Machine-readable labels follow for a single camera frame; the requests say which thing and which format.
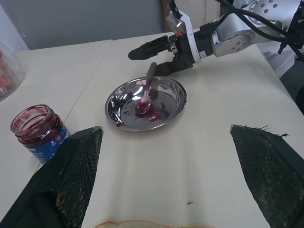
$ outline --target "mesh panel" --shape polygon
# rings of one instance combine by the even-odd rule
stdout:
[[[81,152],[73,158],[57,190],[57,201],[66,227],[81,227],[94,186],[100,138],[80,142]]]
[[[282,137],[261,129],[234,125],[231,135],[246,183],[269,225],[294,227],[303,216],[303,159]],[[295,157],[300,169],[293,166]]]

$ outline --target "clear plastic container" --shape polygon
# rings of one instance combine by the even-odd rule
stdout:
[[[60,117],[45,104],[29,107],[19,113],[10,129],[42,164],[48,162],[70,136]]]
[[[22,80],[23,74],[14,53],[0,42],[0,101],[11,95]]]

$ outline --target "spoon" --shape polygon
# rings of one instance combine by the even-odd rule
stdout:
[[[146,85],[144,87],[143,97],[138,101],[135,111],[137,114],[145,114],[151,107],[151,99],[149,97],[149,91],[152,85],[153,78],[155,76],[156,63],[151,63],[147,73]]]

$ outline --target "bread slice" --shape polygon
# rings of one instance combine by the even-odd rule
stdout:
[[[104,222],[98,225],[96,228],[172,228],[165,225],[157,224],[154,222],[148,221],[139,221],[139,220],[127,220],[122,222]]]

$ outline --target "black mesh cover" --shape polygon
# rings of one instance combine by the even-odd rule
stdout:
[[[304,228],[304,160],[258,128],[231,126],[247,186],[271,228]]]
[[[101,127],[93,127],[65,139],[54,157],[31,178],[0,228],[81,227],[102,136]]]

